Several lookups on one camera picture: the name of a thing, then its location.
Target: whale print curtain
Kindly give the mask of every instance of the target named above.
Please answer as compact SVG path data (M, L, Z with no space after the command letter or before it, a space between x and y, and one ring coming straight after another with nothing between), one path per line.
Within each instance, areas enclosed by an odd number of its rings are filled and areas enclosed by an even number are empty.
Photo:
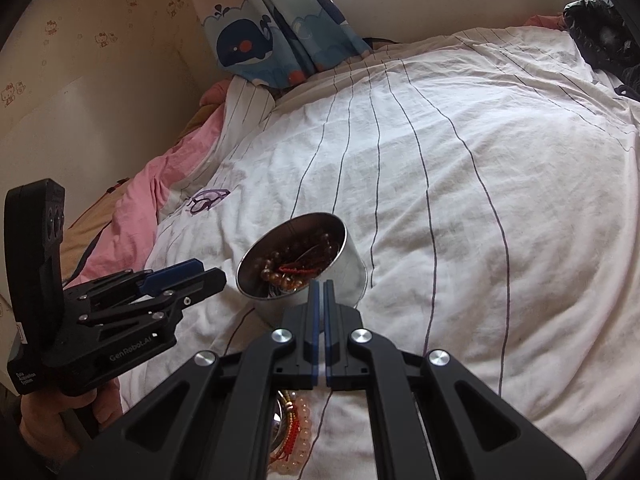
M331 0L193 0L220 68L289 88L370 54Z

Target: pink blanket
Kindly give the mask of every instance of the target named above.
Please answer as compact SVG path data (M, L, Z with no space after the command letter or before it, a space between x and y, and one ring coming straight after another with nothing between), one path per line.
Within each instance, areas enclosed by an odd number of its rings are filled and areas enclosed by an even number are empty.
M221 81L203 95L200 105L221 104L198 129L164 155L151 160L129 183L117 202L111 223L102 231L84 268L68 286L88 282L124 269L142 270L156 242L158 212L174 185L194 173L215 147L225 117L229 81Z

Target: white label sticker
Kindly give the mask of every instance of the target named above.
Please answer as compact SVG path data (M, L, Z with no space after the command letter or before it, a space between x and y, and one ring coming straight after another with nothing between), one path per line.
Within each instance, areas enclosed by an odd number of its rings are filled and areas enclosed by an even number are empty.
M15 325L18 327L18 335L20 336L20 342L23 345L27 344L27 336L24 335L24 329L22 328L22 323L20 321L16 321Z

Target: human hand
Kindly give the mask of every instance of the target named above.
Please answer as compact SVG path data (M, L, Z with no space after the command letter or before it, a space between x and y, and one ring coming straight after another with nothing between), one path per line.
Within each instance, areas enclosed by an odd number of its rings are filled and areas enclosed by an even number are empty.
M60 413L91 404L100 429L122 415L120 382L112 379L79 397L67 397L57 389L45 389L22 397L20 434L37 453L57 464L75 455L80 446L66 430Z

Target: bed sheet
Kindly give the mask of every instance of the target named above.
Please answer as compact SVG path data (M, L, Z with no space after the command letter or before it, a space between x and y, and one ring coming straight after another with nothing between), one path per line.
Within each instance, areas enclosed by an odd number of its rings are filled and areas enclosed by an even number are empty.
M121 377L125 405L196 351L268 330L236 290L241 257L292 216L328 211L367 264L365 326L409 352L449 350L596 478L640 414L639 105L568 34L536 27L390 45L275 106L265 92L232 82L206 186L231 193L169 215L147 264L199 258L228 286ZM375 478L364 395L307 397L299 478Z

